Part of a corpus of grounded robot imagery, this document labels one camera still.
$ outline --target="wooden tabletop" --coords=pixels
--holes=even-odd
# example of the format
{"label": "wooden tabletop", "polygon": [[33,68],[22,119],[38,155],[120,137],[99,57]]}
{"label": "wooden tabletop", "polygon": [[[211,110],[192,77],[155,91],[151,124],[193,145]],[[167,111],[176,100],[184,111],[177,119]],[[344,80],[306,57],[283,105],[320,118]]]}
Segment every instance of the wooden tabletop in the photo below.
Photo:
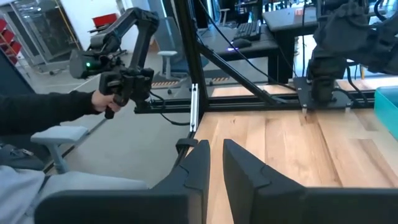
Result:
{"label": "wooden tabletop", "polygon": [[[361,89],[398,85],[398,78],[356,80]],[[351,90],[345,81],[340,86]],[[267,91],[289,93],[280,86]],[[213,96],[250,95],[243,87]],[[233,223],[223,177],[223,140],[232,139],[298,183],[311,187],[398,187],[398,142],[372,109],[206,113],[195,139],[209,140],[208,224]]]}

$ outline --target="black bag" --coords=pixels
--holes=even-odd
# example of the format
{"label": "black bag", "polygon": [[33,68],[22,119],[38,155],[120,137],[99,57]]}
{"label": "black bag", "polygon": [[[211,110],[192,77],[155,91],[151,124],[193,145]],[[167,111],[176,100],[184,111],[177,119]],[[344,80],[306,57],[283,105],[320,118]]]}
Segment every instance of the black bag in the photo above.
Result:
{"label": "black bag", "polygon": [[33,152],[17,149],[9,144],[0,143],[0,166],[14,169],[43,170],[44,163]]}

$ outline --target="computer keyboard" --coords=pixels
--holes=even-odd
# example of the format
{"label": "computer keyboard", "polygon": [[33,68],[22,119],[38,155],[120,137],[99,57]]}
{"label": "computer keyboard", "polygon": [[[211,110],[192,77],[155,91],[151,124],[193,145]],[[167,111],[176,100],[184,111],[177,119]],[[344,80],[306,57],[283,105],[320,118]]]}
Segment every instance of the computer keyboard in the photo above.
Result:
{"label": "computer keyboard", "polygon": [[248,22],[239,25],[238,31],[236,31],[233,40],[246,39],[254,41],[254,40],[260,40],[260,36],[261,36],[261,21],[258,20],[257,22]]}

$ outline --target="red shelf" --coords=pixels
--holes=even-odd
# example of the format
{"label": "red shelf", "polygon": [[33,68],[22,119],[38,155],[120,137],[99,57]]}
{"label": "red shelf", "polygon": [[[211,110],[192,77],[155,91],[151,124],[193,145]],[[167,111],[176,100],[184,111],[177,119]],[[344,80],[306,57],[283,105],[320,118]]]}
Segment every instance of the red shelf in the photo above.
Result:
{"label": "red shelf", "polygon": [[15,56],[9,56],[8,57],[10,59],[10,61],[15,65],[18,62],[18,58]]}
{"label": "red shelf", "polygon": [[0,38],[0,44],[3,44],[3,43],[4,43],[4,40],[5,40],[8,44],[10,44],[11,41],[13,40],[13,38],[15,37],[14,33],[11,32],[11,31],[9,31],[9,30],[3,30],[3,31],[1,32],[1,35],[2,35],[4,38]]}
{"label": "red shelf", "polygon": [[2,45],[1,48],[2,50],[6,53],[6,55],[10,56],[10,55],[14,55],[14,52],[16,54],[18,54],[21,51],[22,45],[19,42],[16,42],[15,40],[13,40],[10,44],[12,50],[10,48],[8,48],[7,45]]}
{"label": "red shelf", "polygon": [[4,19],[0,19],[0,32],[3,31],[7,26],[7,22]]}

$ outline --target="chair armrest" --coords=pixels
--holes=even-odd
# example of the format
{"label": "chair armrest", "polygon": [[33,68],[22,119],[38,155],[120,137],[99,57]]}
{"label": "chair armrest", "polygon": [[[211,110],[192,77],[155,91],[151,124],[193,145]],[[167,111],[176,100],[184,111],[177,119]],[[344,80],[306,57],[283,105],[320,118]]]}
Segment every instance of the chair armrest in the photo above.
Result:
{"label": "chair armrest", "polygon": [[54,126],[35,133],[30,140],[39,144],[76,143],[87,135],[88,129],[81,126]]}
{"label": "chair armrest", "polygon": [[177,54],[177,52],[174,50],[163,50],[163,51],[160,51],[157,53],[157,55],[166,56],[166,57],[171,57],[176,54]]}

